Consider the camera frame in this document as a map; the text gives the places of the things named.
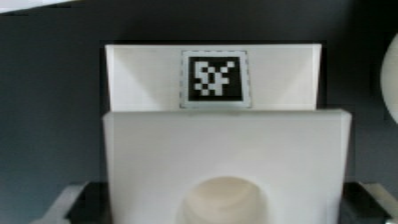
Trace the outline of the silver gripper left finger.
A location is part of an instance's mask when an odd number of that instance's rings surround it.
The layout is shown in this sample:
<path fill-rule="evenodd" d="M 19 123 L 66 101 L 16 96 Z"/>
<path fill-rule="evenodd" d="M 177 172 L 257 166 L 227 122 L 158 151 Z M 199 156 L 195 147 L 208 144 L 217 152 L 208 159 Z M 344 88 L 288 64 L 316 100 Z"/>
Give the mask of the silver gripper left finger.
<path fill-rule="evenodd" d="M 30 224 L 106 224 L 106 184 L 71 184 L 42 217 Z"/>

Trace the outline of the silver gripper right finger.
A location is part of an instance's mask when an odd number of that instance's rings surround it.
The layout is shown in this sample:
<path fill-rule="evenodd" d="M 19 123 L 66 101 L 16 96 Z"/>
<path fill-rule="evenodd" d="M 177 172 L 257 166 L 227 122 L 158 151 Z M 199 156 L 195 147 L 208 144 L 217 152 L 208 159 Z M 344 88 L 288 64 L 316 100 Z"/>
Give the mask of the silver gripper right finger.
<path fill-rule="evenodd" d="M 398 199 L 378 183 L 344 184 L 341 224 L 398 224 Z"/>

